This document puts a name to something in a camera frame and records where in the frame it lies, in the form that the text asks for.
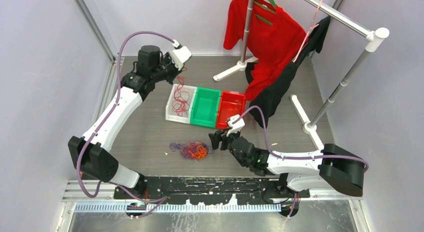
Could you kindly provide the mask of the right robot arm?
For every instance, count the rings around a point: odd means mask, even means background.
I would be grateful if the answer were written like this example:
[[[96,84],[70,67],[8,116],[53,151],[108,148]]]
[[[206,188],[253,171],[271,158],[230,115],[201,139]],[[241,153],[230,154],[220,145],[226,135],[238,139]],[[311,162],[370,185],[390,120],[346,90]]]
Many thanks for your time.
[[[258,176],[278,175],[277,189],[283,197],[308,189],[332,188],[354,197],[363,195],[364,174],[368,163],[347,150],[327,143],[323,149],[301,153],[269,152],[255,147],[239,132],[210,133],[213,150],[227,150],[242,166]]]

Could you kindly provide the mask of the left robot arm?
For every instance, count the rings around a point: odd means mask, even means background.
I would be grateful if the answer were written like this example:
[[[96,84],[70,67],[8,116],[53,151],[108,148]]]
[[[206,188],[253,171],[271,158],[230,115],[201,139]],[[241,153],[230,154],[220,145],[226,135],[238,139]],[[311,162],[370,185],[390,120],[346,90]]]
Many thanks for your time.
[[[133,69],[121,80],[119,90],[94,125],[81,137],[73,136],[68,142],[72,162],[83,174],[126,187],[133,198],[145,194],[144,176],[123,165],[110,151],[130,115],[155,89],[156,83],[174,79],[183,71],[192,53],[186,46],[162,53],[153,45],[142,46]]]

